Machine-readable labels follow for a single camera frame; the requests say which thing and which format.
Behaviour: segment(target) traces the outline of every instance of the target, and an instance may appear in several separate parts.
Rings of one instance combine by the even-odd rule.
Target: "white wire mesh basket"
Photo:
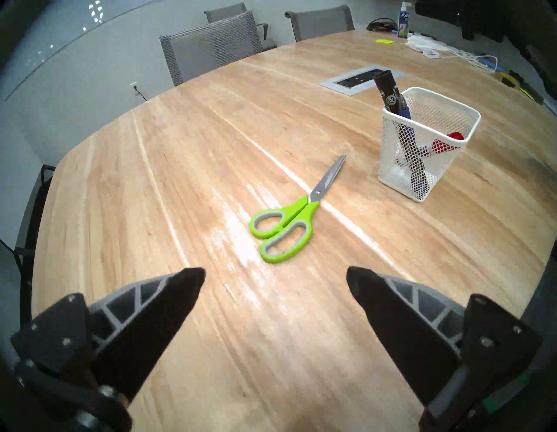
[[[412,120],[383,108],[379,181],[422,202],[470,140],[481,115],[474,108],[419,87],[411,87],[402,95]]]

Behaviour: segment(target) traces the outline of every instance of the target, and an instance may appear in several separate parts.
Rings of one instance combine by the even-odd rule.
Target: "power cord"
[[[366,30],[390,32],[397,29],[397,23],[390,18],[376,18],[368,24]]]
[[[134,90],[137,91],[143,99],[145,99],[145,96],[143,96],[143,94],[138,90],[138,87],[136,85],[134,85]]]

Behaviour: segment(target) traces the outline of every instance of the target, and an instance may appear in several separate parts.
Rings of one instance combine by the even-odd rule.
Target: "gray office chair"
[[[246,5],[241,2],[238,4],[233,4],[231,6],[221,7],[220,9],[215,9],[212,11],[205,11],[205,15],[207,16],[208,22],[215,22],[224,20],[226,18],[233,17],[235,15],[239,15],[240,13],[246,12]],[[269,38],[267,39],[267,30],[268,24],[266,22],[262,22],[261,24],[257,24],[257,27],[262,27],[263,29],[263,38],[261,38],[261,44],[263,45],[263,51],[271,50],[276,48],[278,45],[276,41]]]
[[[354,30],[354,21],[348,5],[310,12],[284,13],[289,18],[296,42],[318,36]]]
[[[175,86],[263,51],[251,12],[159,39]]]

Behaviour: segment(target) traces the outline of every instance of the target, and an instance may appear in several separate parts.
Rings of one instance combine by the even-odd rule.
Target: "screw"
[[[487,336],[482,336],[480,338],[480,342],[483,346],[485,346],[486,348],[491,348],[493,347],[493,345],[495,345],[493,343],[493,341],[491,339],[489,339]]]

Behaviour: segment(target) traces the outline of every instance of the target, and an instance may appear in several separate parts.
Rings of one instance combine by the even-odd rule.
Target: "wooden table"
[[[557,121],[459,59],[347,32],[280,47],[149,100],[58,165],[38,237],[33,312],[183,267],[206,282],[130,407],[134,430],[417,430],[422,406],[352,298],[349,265],[465,305],[525,309],[557,233]],[[382,100],[318,82],[370,64],[482,121],[424,203],[378,181]],[[294,258],[266,264],[250,216],[344,167]]]

